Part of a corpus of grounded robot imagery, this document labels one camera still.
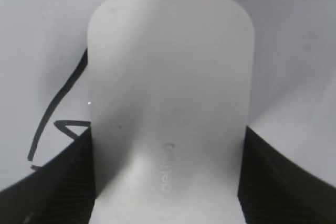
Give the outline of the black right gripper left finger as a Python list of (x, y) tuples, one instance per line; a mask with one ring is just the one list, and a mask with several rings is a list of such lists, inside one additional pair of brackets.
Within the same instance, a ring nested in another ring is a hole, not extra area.
[(91, 131), (1, 191), (1, 223), (89, 223), (96, 198)]

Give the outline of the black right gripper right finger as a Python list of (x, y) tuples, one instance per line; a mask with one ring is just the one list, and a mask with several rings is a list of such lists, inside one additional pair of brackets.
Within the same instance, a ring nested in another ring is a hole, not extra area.
[(247, 127), (238, 186), (246, 223), (335, 223), (335, 187)]

